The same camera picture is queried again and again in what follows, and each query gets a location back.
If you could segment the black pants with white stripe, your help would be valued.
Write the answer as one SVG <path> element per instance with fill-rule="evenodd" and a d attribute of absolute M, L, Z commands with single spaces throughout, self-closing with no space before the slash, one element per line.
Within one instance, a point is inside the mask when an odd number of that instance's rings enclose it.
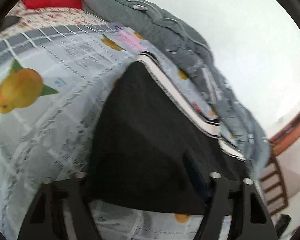
<path fill-rule="evenodd" d="M 245 159 L 142 52 L 117 80 L 97 122 L 88 168 L 91 200 L 202 215 L 210 173 L 241 181 Z"/>

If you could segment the wooden footboard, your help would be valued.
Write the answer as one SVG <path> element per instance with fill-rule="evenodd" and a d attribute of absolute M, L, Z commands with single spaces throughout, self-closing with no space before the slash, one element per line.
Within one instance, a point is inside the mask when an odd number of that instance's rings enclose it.
<path fill-rule="evenodd" d="M 279 160 L 298 139 L 300 112 L 270 137 L 271 154 L 259 182 L 271 217 L 287 208 L 290 198 L 300 191 L 300 175 Z"/>

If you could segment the fruit print grey bedsheet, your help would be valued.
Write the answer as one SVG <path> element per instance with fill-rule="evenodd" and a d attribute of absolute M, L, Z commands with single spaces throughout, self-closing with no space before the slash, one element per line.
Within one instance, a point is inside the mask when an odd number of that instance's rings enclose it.
<path fill-rule="evenodd" d="M 43 179 L 66 179 L 86 168 L 103 104 L 115 81 L 144 50 L 157 57 L 221 149 L 243 159 L 192 81 L 133 29 L 105 24 L 19 31 L 0 40 L 0 83 L 13 71 L 34 70 L 43 90 L 29 106 L 0 110 L 0 231 L 7 239 L 17 238 Z"/>

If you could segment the floral print sheet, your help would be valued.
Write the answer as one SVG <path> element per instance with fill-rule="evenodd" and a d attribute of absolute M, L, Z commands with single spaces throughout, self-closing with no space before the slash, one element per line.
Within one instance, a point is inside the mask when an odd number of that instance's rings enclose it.
<path fill-rule="evenodd" d="M 0 40 L 17 33 L 37 28 L 46 28 L 59 25 L 101 25 L 106 21 L 74 8 L 41 8 L 26 9 L 19 1 L 7 14 L 17 23 L 0 30 Z"/>

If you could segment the black phone on bed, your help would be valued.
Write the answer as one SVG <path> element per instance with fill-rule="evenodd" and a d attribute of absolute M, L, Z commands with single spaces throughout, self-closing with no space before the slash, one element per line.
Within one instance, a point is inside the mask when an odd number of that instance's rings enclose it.
<path fill-rule="evenodd" d="M 18 16 L 6 16 L 0 23 L 0 31 L 3 31 L 17 23 L 19 23 L 20 17 Z"/>

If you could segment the grey quilted blanket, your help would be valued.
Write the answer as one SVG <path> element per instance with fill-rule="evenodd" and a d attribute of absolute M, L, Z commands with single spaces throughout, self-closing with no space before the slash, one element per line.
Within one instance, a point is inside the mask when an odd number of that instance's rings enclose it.
<path fill-rule="evenodd" d="M 135 30 L 182 70 L 197 87 L 199 98 L 212 107 L 222 130 L 234 136 L 235 148 L 247 158 L 251 176 L 260 178 L 270 157 L 266 133 L 236 98 L 215 67 L 209 45 L 195 29 L 147 0 L 81 1 L 97 17 Z"/>

